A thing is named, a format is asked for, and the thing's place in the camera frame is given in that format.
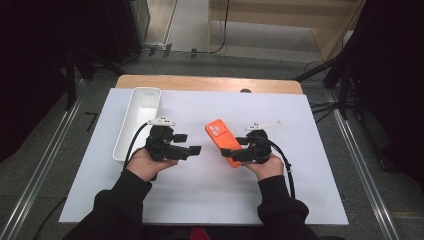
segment floor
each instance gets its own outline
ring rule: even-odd
[[[151,0],[151,16],[162,16],[150,26],[147,42],[157,47],[172,43],[172,51],[165,57],[161,52],[149,56],[147,53],[120,66],[131,74],[170,74],[193,76],[228,76],[250,77],[258,79],[291,79],[304,71],[320,64],[320,55],[314,45],[310,29],[281,28],[284,37],[275,40],[271,33],[273,26],[256,26],[252,24],[229,24],[227,28],[227,45],[223,52],[215,55],[198,55],[192,58],[193,48],[205,51],[204,18],[207,1],[195,0]],[[213,48],[219,46],[218,38],[213,40]],[[322,87],[325,72],[302,82],[302,88],[310,103],[323,103],[337,96],[337,87],[327,90]],[[50,113],[40,122],[29,136],[22,148],[12,157],[0,164],[0,228],[1,239],[33,239],[37,230],[47,219],[39,239],[60,239],[72,224],[60,224],[58,218],[63,205],[55,206],[72,186],[74,177],[87,144],[95,127],[96,114],[101,109],[110,88],[113,88],[117,76],[105,68],[97,68],[93,80],[79,83],[79,102],[73,112],[66,113],[66,95],[54,105]],[[318,113],[316,118],[325,112]],[[62,138],[55,138],[56,128],[63,126],[64,116],[70,122],[63,130]],[[424,239],[424,196],[418,184],[402,173],[382,171],[378,155],[362,124],[349,111],[348,124],[355,143],[370,172],[381,202],[389,212],[395,237],[385,235],[377,221],[373,199],[367,193],[367,187],[361,179],[356,160],[348,147],[346,136],[341,131],[337,111],[317,123],[324,148],[326,150],[341,199],[350,222],[349,226],[312,226],[320,236],[341,236],[346,239]],[[46,156],[46,149],[51,149],[55,138],[58,148]],[[36,196],[23,201],[25,192],[33,173],[38,171],[40,162],[50,159],[45,164],[45,175]],[[26,212],[10,236],[3,235],[3,228],[13,216],[13,210],[28,206]]]

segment hand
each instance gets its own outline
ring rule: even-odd
[[[270,158],[268,159],[268,161],[263,164],[257,164],[254,162],[243,162],[243,166],[247,167],[252,172],[254,172],[258,181],[273,176],[283,175],[284,163],[273,153],[270,153],[269,156]]]
[[[160,171],[178,164],[177,160],[153,161],[146,149],[137,150],[131,157],[127,169],[145,182],[149,182]]]

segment tripod stand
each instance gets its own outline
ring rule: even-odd
[[[366,44],[365,40],[362,39],[361,36],[368,30],[368,24],[373,20],[382,2],[383,1],[367,1],[365,3],[361,16],[359,17],[358,23],[355,27],[355,31],[339,54],[324,62],[320,66],[294,78],[294,80],[302,82],[303,80],[330,68],[323,84],[325,88],[333,88],[341,79],[341,89],[337,107],[345,120],[347,119],[346,102],[348,97],[348,88],[352,78],[351,65],[355,60],[355,51],[360,49],[362,44]]]

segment white paper sheet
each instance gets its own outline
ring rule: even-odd
[[[122,167],[112,152],[130,94],[111,89],[59,222],[82,220],[94,196],[118,179]],[[174,133],[188,134],[186,143],[176,145],[201,145],[202,151],[159,173],[144,201],[144,223],[261,224],[256,177],[246,168],[231,168],[204,130],[220,118],[237,137],[253,122],[280,121],[265,131],[292,164],[296,198],[310,210],[306,223],[348,224],[306,96],[162,91],[162,104],[164,115],[177,124]]]

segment gray floor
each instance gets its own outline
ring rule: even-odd
[[[177,21],[174,22],[173,26],[174,30],[178,29],[178,31],[170,34],[170,41],[174,42],[175,47],[175,49],[173,47],[173,50],[186,50],[182,42],[178,43],[178,37],[175,35],[176,32],[183,34],[184,28],[176,23]],[[304,38],[307,36],[300,34],[296,37]],[[299,42],[293,38],[285,41],[291,44]],[[187,50],[191,50],[192,46],[195,46],[194,43],[187,45],[187,48],[189,48]],[[267,54],[258,55],[257,58],[244,55],[249,51],[233,51],[231,52],[232,55],[227,54],[225,56],[199,55],[195,58],[191,58],[186,53],[171,53],[170,56],[164,58],[163,53],[158,52],[153,56],[144,54],[121,66],[121,68],[129,74],[291,79],[303,73],[305,67],[310,69],[319,64],[307,65],[309,62],[317,60],[317,51],[311,48],[313,44],[311,45],[309,42],[296,46],[286,45],[287,49],[291,49],[290,54],[270,51]],[[309,49],[308,51],[312,55],[303,54],[302,49]],[[305,80],[302,82],[303,91],[311,103],[328,102],[326,89],[321,84],[324,76],[325,73],[321,73],[312,78],[314,81]],[[101,112],[107,93],[110,88],[114,87],[116,81],[116,75],[107,69],[98,68],[95,78],[92,81],[86,81],[86,87],[80,89],[81,104],[54,158],[49,173],[20,228],[17,239],[32,239],[44,218],[70,189],[93,132],[93,128],[88,130],[93,116],[87,114],[87,112]],[[65,106],[66,96],[57,102],[49,114],[34,129],[22,148],[0,164],[0,228],[6,225],[17,200],[30,181],[37,164],[54,135],[55,129],[59,126],[65,114]],[[367,132],[350,112],[348,116],[348,122],[361,147],[376,186],[392,216],[400,238],[424,239],[424,228],[422,227],[424,226],[424,196],[419,190],[419,186],[404,174],[389,174],[382,171]],[[344,227],[312,226],[313,230],[320,236],[335,235],[346,239],[384,239],[335,116],[330,114],[319,122],[317,127],[343,199],[350,225]],[[73,225],[58,223],[62,207],[63,205],[54,212],[46,223],[40,239],[60,239],[73,227]]]
[[[207,0],[178,1],[168,39],[174,50],[207,50],[207,11]],[[223,28],[224,22],[212,22],[211,51],[221,46],[224,39]],[[227,23],[226,45],[218,54],[291,62],[322,60],[310,29],[236,22]]]

